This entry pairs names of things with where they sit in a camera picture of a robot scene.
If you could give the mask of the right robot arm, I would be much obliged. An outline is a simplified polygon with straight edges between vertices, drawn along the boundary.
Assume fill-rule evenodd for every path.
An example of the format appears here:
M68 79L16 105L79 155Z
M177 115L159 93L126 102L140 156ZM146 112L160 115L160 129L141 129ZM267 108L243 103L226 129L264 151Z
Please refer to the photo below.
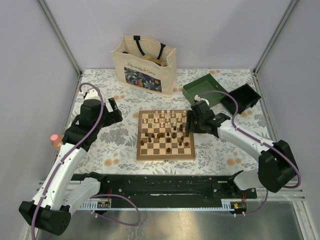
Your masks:
M235 121L224 113L214 114L208 104L197 101L186 112L186 132L210 134L228 141L254 158L258 167L250 171L239 171L231 177L228 194L239 198L246 190L264 187L272 193L288 187L298 167L289 144L283 140L258 137L236 126Z

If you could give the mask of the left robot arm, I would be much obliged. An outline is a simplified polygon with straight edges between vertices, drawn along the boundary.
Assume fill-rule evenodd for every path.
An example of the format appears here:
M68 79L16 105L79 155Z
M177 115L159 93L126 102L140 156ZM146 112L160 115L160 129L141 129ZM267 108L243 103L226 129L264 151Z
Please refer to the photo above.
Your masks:
M61 235L68 227L73 213L92 196L102 198L109 186L106 178L91 172L70 193L66 189L80 161L87 155L99 131L123 120L114 98L109 98L108 111L98 99L86 99L80 113L65 131L58 157L42 187L31 201L22 201L18 211L31 226Z

